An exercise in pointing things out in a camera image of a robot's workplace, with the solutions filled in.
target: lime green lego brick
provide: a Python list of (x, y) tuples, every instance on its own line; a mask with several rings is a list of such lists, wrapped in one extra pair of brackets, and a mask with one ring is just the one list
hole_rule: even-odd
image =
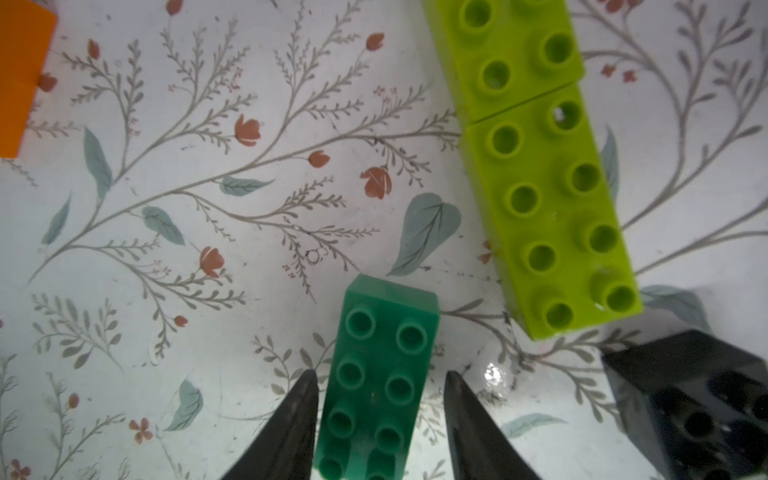
[(642, 311), (575, 85), (470, 125), (460, 146), (508, 308), (532, 339)]
[(360, 275), (344, 297), (314, 465), (400, 480), (440, 318), (434, 293)]
[(463, 127), (584, 76), (564, 0), (422, 4)]

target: floral tablecloth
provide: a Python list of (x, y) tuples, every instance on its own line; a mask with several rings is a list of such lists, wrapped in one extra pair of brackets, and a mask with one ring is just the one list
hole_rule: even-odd
[(0, 478), (218, 478), (325, 384), (358, 272), (443, 310), (406, 478), (452, 475), (449, 369), (542, 478), (648, 479), (600, 351), (696, 327), (768, 356), (766, 2), (570, 0), (647, 308), (543, 343), (504, 311), (418, 2), (53, 2), (0, 164)]

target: lego stud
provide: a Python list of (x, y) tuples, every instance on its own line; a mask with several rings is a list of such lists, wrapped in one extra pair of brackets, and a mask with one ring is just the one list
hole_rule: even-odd
[(494, 58), (480, 67), (478, 86), (486, 95), (504, 93), (510, 85), (512, 69), (504, 60)]
[(594, 192), (603, 178), (600, 168), (589, 163), (571, 165), (565, 172), (565, 184), (568, 191), (577, 195)]
[(405, 372), (394, 372), (386, 380), (384, 393), (394, 405), (405, 406), (413, 401), (413, 380)]
[(555, 32), (544, 37), (539, 54), (544, 66), (550, 69), (563, 68), (574, 54), (574, 39), (567, 33)]
[(355, 432), (355, 410), (349, 402), (339, 402), (328, 415), (328, 428), (340, 439), (347, 439)]
[(403, 353), (417, 355), (427, 345), (427, 332), (418, 323), (406, 320), (397, 329), (396, 343)]
[(368, 457), (366, 478), (368, 480), (391, 480), (395, 478), (395, 457), (374, 449)]
[(481, 35), (490, 29), (494, 16), (488, 0), (465, 0), (458, 10), (458, 25), (465, 33)]
[(616, 313), (624, 313), (634, 305), (634, 291), (626, 285), (616, 285), (608, 290), (605, 297), (607, 307)]
[(400, 427), (392, 420), (385, 420), (376, 427), (376, 447), (384, 453), (397, 453), (402, 449), (404, 438)]
[(717, 432), (712, 416), (696, 400), (679, 389), (669, 391), (666, 403), (665, 416), (688, 439), (703, 442)]
[(558, 254), (547, 243), (530, 243), (523, 249), (523, 264), (532, 273), (550, 273), (558, 263)]
[(731, 480), (728, 467), (712, 459), (703, 464), (693, 464), (687, 469), (690, 480)]
[(592, 299), (602, 309), (614, 313), (626, 313), (637, 302), (637, 295), (626, 283), (616, 276), (599, 273), (592, 282)]
[(736, 420), (723, 429), (728, 445), (752, 465), (768, 473), (768, 435), (752, 422)]
[(547, 113), (547, 126), (557, 135), (569, 134), (576, 130), (584, 118), (581, 105), (575, 100), (564, 100), (553, 104)]
[(582, 230), (581, 243), (587, 251), (596, 254), (610, 253), (619, 244), (618, 230), (607, 223), (590, 223)]
[(485, 149), (494, 157), (507, 160), (520, 151), (522, 143), (522, 133), (516, 125), (499, 124), (485, 138)]
[(510, 214), (525, 218), (538, 210), (540, 195), (533, 184), (519, 183), (509, 187), (505, 200), (505, 207)]
[(323, 451), (323, 460), (319, 464), (320, 474), (326, 480), (340, 480), (348, 461), (349, 440), (333, 439)]
[(768, 422), (768, 389), (738, 372), (725, 372), (708, 384), (728, 405), (761, 422)]
[(336, 367), (336, 378), (345, 389), (358, 389), (366, 381), (365, 361), (355, 353), (347, 353)]
[(565, 302), (555, 301), (547, 306), (544, 318), (553, 330), (563, 330), (573, 322), (574, 310)]
[(365, 340), (376, 330), (376, 316), (367, 306), (356, 306), (346, 314), (344, 325), (353, 338)]
[(324, 458), (320, 461), (320, 474), (327, 480), (339, 480), (343, 470), (341, 464), (333, 458)]

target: lego duplo brick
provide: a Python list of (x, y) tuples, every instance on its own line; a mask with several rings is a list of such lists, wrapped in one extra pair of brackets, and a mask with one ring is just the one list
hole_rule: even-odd
[(575, 85), (468, 126), (461, 149), (509, 311), (532, 339), (642, 311)]
[(462, 126), (584, 76), (563, 0), (422, 0)]
[(692, 330), (603, 357), (622, 426), (669, 480), (768, 472), (768, 372)]
[(434, 293), (365, 275), (349, 286), (314, 459), (324, 478), (402, 478), (439, 316)]
[(57, 20), (31, 0), (0, 1), (0, 157), (18, 156)]

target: blue-green leaf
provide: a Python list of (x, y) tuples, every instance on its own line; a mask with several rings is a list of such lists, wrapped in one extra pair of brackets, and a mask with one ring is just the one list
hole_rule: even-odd
[(109, 168), (104, 150), (96, 135), (85, 128), (85, 140), (83, 141), (85, 152), (85, 166), (96, 180), (96, 194), (100, 199), (104, 198), (112, 186), (112, 170)]
[(711, 332), (707, 311), (696, 293), (676, 286), (650, 285), (640, 290), (643, 304), (651, 309), (669, 310), (688, 325)]
[(402, 223), (400, 252), (389, 275), (414, 272), (422, 261), (456, 233), (462, 214), (455, 205), (443, 203), (437, 194), (420, 194), (408, 205)]
[(184, 245), (184, 235), (174, 225), (165, 210), (157, 207), (145, 207), (141, 211), (144, 217), (144, 225), (150, 230), (154, 230), (163, 236), (165, 240), (176, 245)]
[(179, 408), (174, 413), (174, 419), (170, 421), (170, 426), (165, 429), (166, 432), (176, 432), (184, 430), (203, 409), (203, 394), (192, 385), (189, 380), (184, 380), (179, 387)]
[(51, 243), (54, 243), (58, 236), (61, 234), (65, 223), (67, 223), (67, 217), (69, 216), (69, 202), (71, 200), (72, 196), (70, 195), (67, 201), (64, 202), (64, 205), (59, 209), (58, 212), (56, 212), (53, 218), (51, 218), (51, 224), (48, 226), (48, 231), (45, 232), (45, 235), (43, 235), (43, 245), (50, 245)]
[(603, 161), (605, 180), (608, 182), (608, 188), (611, 189), (611, 199), (616, 203), (616, 196), (619, 194), (619, 149), (611, 127), (608, 127), (608, 138), (605, 139), (600, 158)]
[(266, 187), (272, 182), (274, 182), (274, 180), (262, 182), (260, 180), (253, 180), (250, 178), (224, 177), (221, 179), (219, 187), (221, 188), (221, 191), (227, 195), (242, 197), (243, 195), (248, 195), (251, 192), (259, 190), (262, 187)]
[(553, 416), (545, 415), (544, 413), (529, 413), (517, 419), (506, 422), (501, 426), (500, 429), (505, 437), (512, 440), (518, 437), (522, 437), (526, 433), (538, 427), (544, 425), (552, 425), (555, 423), (566, 423), (566, 421), (557, 419)]

